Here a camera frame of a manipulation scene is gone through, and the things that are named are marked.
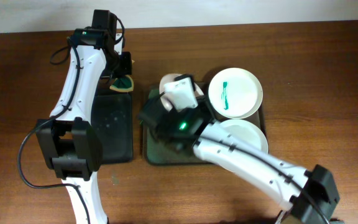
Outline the green yellow sponge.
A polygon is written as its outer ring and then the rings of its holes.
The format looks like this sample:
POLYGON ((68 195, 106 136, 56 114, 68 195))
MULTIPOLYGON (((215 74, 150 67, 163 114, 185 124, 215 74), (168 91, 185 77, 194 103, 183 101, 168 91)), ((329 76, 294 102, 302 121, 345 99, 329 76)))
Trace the green yellow sponge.
POLYGON ((124 75, 115 78, 109 89, 120 93, 132 92, 134 90, 134 81, 130 75, 124 75))

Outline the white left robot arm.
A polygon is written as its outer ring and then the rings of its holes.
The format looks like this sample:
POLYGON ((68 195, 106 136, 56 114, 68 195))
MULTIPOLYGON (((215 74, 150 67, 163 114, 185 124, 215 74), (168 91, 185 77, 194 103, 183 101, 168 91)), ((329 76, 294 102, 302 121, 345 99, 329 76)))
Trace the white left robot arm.
POLYGON ((108 223, 98 189, 103 160, 102 142, 91 126, 99 79, 116 77, 122 68, 124 35, 121 20, 109 10, 96 9, 92 24, 67 38, 70 66, 63 90, 48 119, 34 130, 46 166, 66 188, 77 223, 108 223))

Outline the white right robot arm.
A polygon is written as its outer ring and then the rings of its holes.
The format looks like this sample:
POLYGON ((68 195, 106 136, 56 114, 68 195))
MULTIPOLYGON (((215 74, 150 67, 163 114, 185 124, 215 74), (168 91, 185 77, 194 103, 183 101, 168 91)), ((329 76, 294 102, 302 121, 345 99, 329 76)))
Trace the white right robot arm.
POLYGON ((340 201, 332 173, 294 165, 252 146, 216 119, 207 95, 196 95, 190 74, 168 82, 147 99, 138 118, 152 137, 179 149, 188 147, 202 161, 220 166, 272 198, 281 212, 277 223, 330 223, 340 201))

